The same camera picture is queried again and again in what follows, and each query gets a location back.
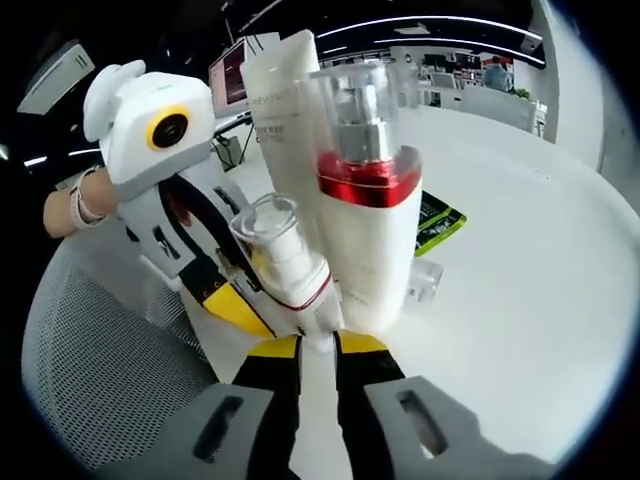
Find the ceiling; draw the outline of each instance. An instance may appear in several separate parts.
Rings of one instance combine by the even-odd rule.
[[[162,4],[151,0],[111,0],[104,4],[108,8],[103,10],[97,10],[93,3],[64,0],[55,5],[38,6],[38,15],[33,15],[32,5],[23,3],[25,5],[11,13],[12,18],[3,18],[3,35],[7,37],[3,41],[7,49],[5,66],[11,68],[3,72],[6,99],[0,107],[0,143],[8,144],[11,161],[47,156],[47,161],[33,171],[55,182],[92,161],[90,154],[70,158],[68,153],[95,146],[84,140],[81,114],[84,95],[95,73],[111,63],[142,58],[147,70],[205,80],[208,66],[231,44],[225,19],[237,37],[273,0],[230,3],[182,0]],[[362,2],[356,5],[344,0],[282,0],[259,16],[243,34],[275,31],[282,38],[307,28],[319,35],[371,20],[410,15],[472,17],[527,30],[531,19],[529,0],[369,0],[366,8],[362,5]],[[470,40],[518,51],[523,40],[521,33],[495,26],[451,20],[420,22],[431,36],[438,38]],[[21,28],[8,32],[6,25],[12,23]],[[318,51],[344,46],[348,49],[341,53],[375,48],[375,40],[400,37],[395,28],[416,23],[396,21],[328,35],[317,40]],[[67,93],[46,116],[16,114],[31,76],[51,54],[72,39],[80,41],[96,64],[96,71]],[[532,55],[544,59],[541,47]]]

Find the mesh chair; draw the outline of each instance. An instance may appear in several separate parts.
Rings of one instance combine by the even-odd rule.
[[[216,382],[179,295],[136,260],[117,220],[62,242],[25,330],[25,389],[88,469],[137,457]]]

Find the white table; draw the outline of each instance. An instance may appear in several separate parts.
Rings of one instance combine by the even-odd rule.
[[[606,408],[637,334],[640,219],[599,175],[529,133],[429,107],[402,109],[399,126],[422,154],[424,189],[468,222],[426,255],[444,266],[433,302],[383,340],[407,376],[475,411],[486,438],[558,462]],[[263,164],[231,175],[250,200],[272,188]],[[216,322],[187,306],[214,368],[232,378],[252,342],[221,358]],[[292,468],[350,478],[331,361],[307,350]]]

